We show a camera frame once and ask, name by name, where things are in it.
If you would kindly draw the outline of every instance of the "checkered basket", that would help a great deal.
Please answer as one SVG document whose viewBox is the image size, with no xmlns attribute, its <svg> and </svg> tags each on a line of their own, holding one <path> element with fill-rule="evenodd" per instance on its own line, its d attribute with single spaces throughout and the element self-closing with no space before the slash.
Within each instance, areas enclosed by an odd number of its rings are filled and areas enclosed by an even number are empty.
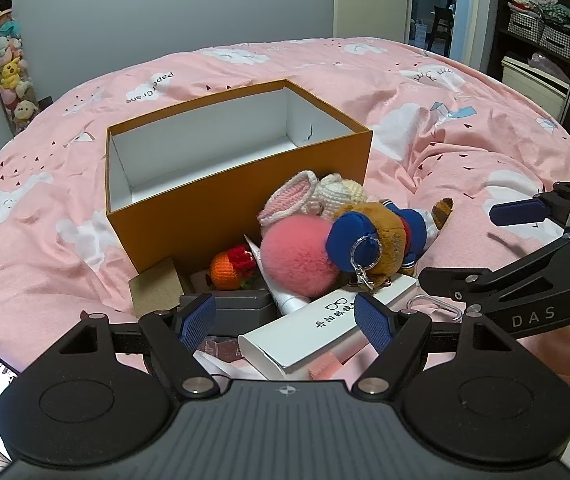
<svg viewBox="0 0 570 480">
<path fill-rule="evenodd" d="M 545 25 L 540 38 L 541 46 L 551 50 L 561 57 L 570 59 L 570 35 Z"/>
<path fill-rule="evenodd" d="M 538 43 L 543 34 L 545 24 L 536 18 L 527 16 L 522 12 L 512 12 L 510 25 L 507 28 L 511 33 Z"/>
</svg>

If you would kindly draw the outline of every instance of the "plastic bag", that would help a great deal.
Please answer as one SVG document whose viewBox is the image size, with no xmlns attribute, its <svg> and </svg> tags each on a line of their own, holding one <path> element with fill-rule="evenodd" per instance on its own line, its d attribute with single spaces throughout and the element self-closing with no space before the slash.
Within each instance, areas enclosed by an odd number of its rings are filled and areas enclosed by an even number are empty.
<svg viewBox="0 0 570 480">
<path fill-rule="evenodd" d="M 546 74 L 549 74 L 556 79 L 560 79 L 560 81 L 569 84 L 569 78 L 563 72 L 556 63 L 551 61 L 548 57 L 545 56 L 542 52 L 535 52 L 532 54 L 531 59 L 529 60 L 529 66 L 532 68 L 537 68 Z"/>
</svg>

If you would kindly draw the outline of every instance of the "plush toy with blue cap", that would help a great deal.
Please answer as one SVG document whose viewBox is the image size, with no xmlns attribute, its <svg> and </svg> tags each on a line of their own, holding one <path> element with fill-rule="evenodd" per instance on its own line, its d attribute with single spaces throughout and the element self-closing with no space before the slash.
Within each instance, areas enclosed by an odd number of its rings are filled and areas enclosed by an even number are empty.
<svg viewBox="0 0 570 480">
<path fill-rule="evenodd" d="M 431 212 L 400 209 L 389 200 L 345 205 L 334 217 L 327 254 L 336 267 L 356 273 L 359 285 L 370 290 L 396 272 L 411 276 L 453 205 L 450 198 L 440 200 Z"/>
</svg>

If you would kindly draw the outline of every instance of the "metal screw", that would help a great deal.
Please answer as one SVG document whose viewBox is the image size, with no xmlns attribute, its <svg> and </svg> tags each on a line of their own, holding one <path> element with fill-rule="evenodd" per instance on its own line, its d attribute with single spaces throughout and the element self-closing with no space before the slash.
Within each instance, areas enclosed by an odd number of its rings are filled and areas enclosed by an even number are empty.
<svg viewBox="0 0 570 480">
<path fill-rule="evenodd" d="M 183 389 L 191 394 L 204 394 L 214 387 L 214 381 L 207 377 L 191 377 L 183 381 Z"/>
<path fill-rule="evenodd" d="M 388 388 L 389 383 L 380 377 L 368 377 L 359 381 L 359 390 L 369 395 L 381 394 Z"/>
</svg>

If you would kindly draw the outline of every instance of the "orange box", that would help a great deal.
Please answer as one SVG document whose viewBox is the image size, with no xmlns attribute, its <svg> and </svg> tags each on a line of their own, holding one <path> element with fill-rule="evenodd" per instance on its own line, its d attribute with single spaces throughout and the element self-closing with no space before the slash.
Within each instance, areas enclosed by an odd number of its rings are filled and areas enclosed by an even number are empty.
<svg viewBox="0 0 570 480">
<path fill-rule="evenodd" d="M 107 218 L 142 272 L 191 274 L 259 240 L 256 216 L 302 170 L 363 183 L 371 130 L 287 80 L 172 105 L 110 126 Z"/>
</svg>

